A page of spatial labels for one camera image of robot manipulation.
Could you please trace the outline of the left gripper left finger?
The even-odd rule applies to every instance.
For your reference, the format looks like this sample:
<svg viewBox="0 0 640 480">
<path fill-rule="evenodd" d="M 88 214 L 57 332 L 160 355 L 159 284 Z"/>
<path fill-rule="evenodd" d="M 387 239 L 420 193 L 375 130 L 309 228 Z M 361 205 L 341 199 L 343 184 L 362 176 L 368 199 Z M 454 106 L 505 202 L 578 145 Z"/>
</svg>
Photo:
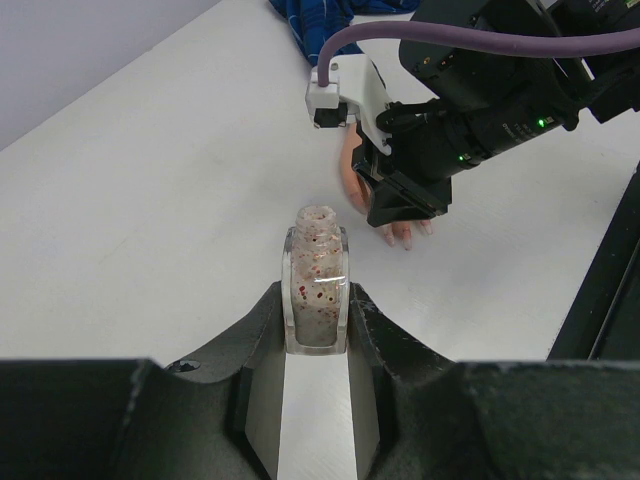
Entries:
<svg viewBox="0 0 640 480">
<path fill-rule="evenodd" d="M 5 360 L 5 479 L 273 479 L 285 373 L 281 289 L 197 350 Z"/>
</svg>

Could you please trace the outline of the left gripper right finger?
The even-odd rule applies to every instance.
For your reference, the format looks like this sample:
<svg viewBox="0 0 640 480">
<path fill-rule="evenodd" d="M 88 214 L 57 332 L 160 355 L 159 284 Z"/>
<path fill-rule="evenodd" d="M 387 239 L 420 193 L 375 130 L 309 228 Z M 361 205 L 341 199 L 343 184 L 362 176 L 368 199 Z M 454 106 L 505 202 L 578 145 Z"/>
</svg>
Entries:
<svg viewBox="0 0 640 480">
<path fill-rule="evenodd" d="M 635 479 L 635 362 L 455 362 L 359 284 L 348 369 L 361 479 Z"/>
</svg>

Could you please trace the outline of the clear nail polish bottle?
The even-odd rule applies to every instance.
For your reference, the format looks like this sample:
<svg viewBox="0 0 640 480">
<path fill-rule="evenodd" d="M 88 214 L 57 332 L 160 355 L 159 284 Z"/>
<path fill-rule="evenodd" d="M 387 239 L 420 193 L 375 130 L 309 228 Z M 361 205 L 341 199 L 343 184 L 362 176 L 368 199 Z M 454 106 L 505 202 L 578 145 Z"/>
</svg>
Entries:
<svg viewBox="0 0 640 480">
<path fill-rule="evenodd" d="M 305 356 L 346 351 L 350 293 L 346 230 L 328 206 L 301 208 L 285 237 L 281 295 L 286 350 Z"/>
</svg>

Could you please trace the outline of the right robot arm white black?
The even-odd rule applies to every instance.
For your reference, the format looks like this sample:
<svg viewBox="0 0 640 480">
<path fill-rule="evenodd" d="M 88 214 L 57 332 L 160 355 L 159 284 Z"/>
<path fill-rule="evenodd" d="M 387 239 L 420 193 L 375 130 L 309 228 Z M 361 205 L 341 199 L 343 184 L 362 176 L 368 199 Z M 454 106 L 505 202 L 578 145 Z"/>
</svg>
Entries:
<svg viewBox="0 0 640 480">
<path fill-rule="evenodd" d="M 399 60 L 433 98 L 394 102 L 377 117 L 389 154 L 370 141 L 353 153 L 374 227 L 445 214 L 454 175 L 555 128 L 575 129 L 582 110 L 603 123 L 639 107 L 637 50 L 534 59 L 404 40 Z"/>
</svg>

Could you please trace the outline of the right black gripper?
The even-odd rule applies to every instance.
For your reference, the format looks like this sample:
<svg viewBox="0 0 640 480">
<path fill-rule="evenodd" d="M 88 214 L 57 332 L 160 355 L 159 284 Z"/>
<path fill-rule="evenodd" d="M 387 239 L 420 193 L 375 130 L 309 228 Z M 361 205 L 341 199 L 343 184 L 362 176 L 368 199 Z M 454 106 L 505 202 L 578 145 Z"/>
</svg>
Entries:
<svg viewBox="0 0 640 480">
<path fill-rule="evenodd" d="M 445 99 L 394 102 L 376 119 L 377 127 L 390 134 L 389 156 L 358 122 L 363 145 L 353 154 L 352 168 L 369 188 L 367 223 L 382 227 L 446 214 L 452 203 L 451 178 L 490 157 L 471 126 L 489 107 L 486 101 L 465 106 Z"/>
</svg>

